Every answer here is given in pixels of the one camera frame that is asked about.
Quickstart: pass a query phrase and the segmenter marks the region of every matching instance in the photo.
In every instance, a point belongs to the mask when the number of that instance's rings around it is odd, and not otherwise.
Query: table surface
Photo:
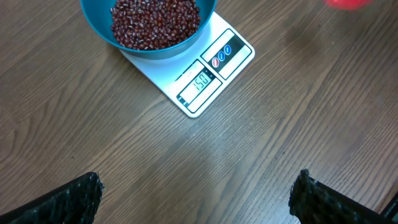
[[[398,2],[220,0],[256,58],[186,117],[79,1],[2,0],[0,213],[88,171],[95,223],[297,223],[299,170],[380,212],[398,190]]]

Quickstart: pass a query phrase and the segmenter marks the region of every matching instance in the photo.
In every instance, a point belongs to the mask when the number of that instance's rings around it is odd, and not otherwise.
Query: adzuki bean
[[[164,49],[198,31],[199,12],[195,0],[117,0],[111,30],[123,47]]]

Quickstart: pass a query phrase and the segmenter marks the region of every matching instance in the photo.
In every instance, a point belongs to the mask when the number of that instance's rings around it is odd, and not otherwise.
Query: white kitchen scale
[[[122,54],[185,114],[196,118],[254,58],[254,48],[217,13],[198,40],[172,58]]]

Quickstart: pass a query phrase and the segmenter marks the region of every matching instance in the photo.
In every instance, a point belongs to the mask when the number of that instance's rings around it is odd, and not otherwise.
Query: bowl
[[[111,25],[113,23],[111,8],[115,6],[116,0],[80,0],[81,8],[88,23],[100,37],[127,54],[151,60],[159,60],[176,56],[187,50],[193,45],[193,43],[195,43],[195,41],[197,41],[203,28],[206,26],[215,10],[217,0],[197,0],[196,3],[200,8],[199,15],[201,17],[201,21],[198,31],[191,37],[166,49],[134,50],[123,47],[113,37],[113,32],[111,31]]]

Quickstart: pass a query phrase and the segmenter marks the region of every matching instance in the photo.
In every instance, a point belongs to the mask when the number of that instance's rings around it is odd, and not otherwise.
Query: red object
[[[355,10],[368,5],[371,0],[325,0],[330,7],[340,10]]]
[[[220,61],[218,60],[218,58],[213,58],[213,60],[211,61],[211,64],[213,65],[213,67],[216,68],[220,64]]]

